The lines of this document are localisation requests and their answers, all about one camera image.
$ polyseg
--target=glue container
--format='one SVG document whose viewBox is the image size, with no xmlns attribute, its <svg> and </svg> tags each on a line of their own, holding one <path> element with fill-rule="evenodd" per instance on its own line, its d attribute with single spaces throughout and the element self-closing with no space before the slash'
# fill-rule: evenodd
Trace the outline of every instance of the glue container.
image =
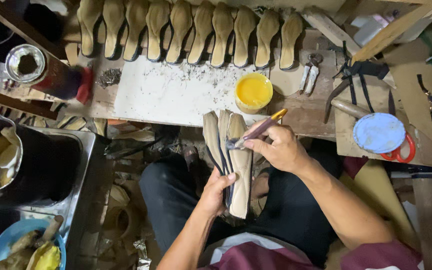
<svg viewBox="0 0 432 270">
<path fill-rule="evenodd" d="M 236 106 L 246 114 L 257 114 L 273 98 L 273 85 L 260 73 L 249 73 L 236 82 Z"/>
<path fill-rule="evenodd" d="M 76 96 L 81 72 L 29 44 L 12 48 L 6 57 L 9 77 L 23 86 L 62 100 Z"/>
</svg>

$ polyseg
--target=paintbrush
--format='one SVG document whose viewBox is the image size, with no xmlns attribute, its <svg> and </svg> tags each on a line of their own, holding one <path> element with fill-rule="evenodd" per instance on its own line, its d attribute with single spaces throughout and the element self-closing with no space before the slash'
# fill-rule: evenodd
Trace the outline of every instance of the paintbrush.
<svg viewBox="0 0 432 270">
<path fill-rule="evenodd" d="M 283 116 L 288 112 L 287 108 L 284 108 L 277 113 L 271 115 L 266 121 L 262 122 L 260 126 L 258 126 L 253 132 L 249 133 L 248 135 L 244 136 L 243 138 L 230 138 L 226 140 L 226 149 L 227 150 L 233 150 L 233 149 L 244 149 L 244 141 L 255 139 L 258 136 L 260 136 L 263 132 L 265 132 L 269 127 L 274 126 L 278 123 L 278 121 L 283 118 Z"/>
</svg>

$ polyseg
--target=row of insoles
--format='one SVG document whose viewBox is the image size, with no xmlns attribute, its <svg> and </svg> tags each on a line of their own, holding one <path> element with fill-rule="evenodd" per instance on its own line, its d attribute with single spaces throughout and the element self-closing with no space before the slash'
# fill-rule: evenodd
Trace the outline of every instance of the row of insoles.
<svg viewBox="0 0 432 270">
<path fill-rule="evenodd" d="M 193 19 L 191 5 L 178 0 L 170 10 L 167 1 L 148 4 L 147 0 L 129 0 L 126 12 L 123 0 L 82 0 L 78 9 L 78 21 L 81 27 L 81 52 L 85 56 L 93 54 L 96 42 L 97 22 L 101 13 L 106 29 L 105 57 L 113 59 L 117 55 L 117 45 L 123 33 L 123 25 L 128 24 L 128 38 L 123 59 L 133 61 L 136 58 L 140 35 L 147 26 L 147 58 L 157 62 L 162 55 L 162 36 L 165 26 L 170 22 L 172 38 L 166 55 L 166 62 L 175 64 L 183 50 L 183 42 L 189 30 L 194 26 L 194 41 L 189 52 L 188 63 L 198 64 L 207 44 L 214 33 L 214 46 L 211 54 L 211 65 L 219 67 L 224 64 L 228 50 L 228 41 L 234 30 L 235 47 L 233 63 L 237 67 L 248 64 L 248 43 L 251 33 L 256 28 L 258 49 L 254 64 L 258 68 L 266 67 L 270 62 L 270 43 L 279 32 L 279 14 L 266 10 L 259 18 L 250 8 L 241 6 L 233 20 L 231 8 L 225 3 L 215 7 L 204 0 L 196 9 Z M 294 46 L 303 30 L 303 22 L 297 13 L 292 13 L 281 28 L 282 49 L 280 68 L 290 69 L 294 64 Z"/>
</svg>

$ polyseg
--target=foil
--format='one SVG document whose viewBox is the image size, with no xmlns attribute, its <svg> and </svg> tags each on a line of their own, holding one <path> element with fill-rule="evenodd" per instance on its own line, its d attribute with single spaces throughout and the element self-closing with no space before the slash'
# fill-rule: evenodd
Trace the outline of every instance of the foil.
<svg viewBox="0 0 432 270">
<path fill-rule="evenodd" d="M 149 266 L 151 265 L 151 259 L 148 258 L 148 254 L 146 251 L 145 238 L 142 238 L 133 243 L 134 247 L 138 250 L 138 266 L 137 270 L 149 270 Z"/>
</svg>

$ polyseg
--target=nail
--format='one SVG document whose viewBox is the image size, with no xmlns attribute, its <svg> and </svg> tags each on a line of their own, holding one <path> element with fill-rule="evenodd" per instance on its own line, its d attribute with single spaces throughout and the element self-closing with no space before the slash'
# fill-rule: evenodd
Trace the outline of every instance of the nail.
<svg viewBox="0 0 432 270">
<path fill-rule="evenodd" d="M 243 145 L 244 145 L 244 147 L 247 147 L 249 149 L 253 149 L 253 146 L 255 145 L 255 143 L 253 141 L 247 140 L 247 141 L 244 141 Z"/>
<path fill-rule="evenodd" d="M 229 174 L 229 175 L 227 176 L 227 178 L 228 178 L 229 180 L 235 180 L 235 179 L 236 179 L 236 173 L 233 172 L 232 174 Z"/>
</svg>

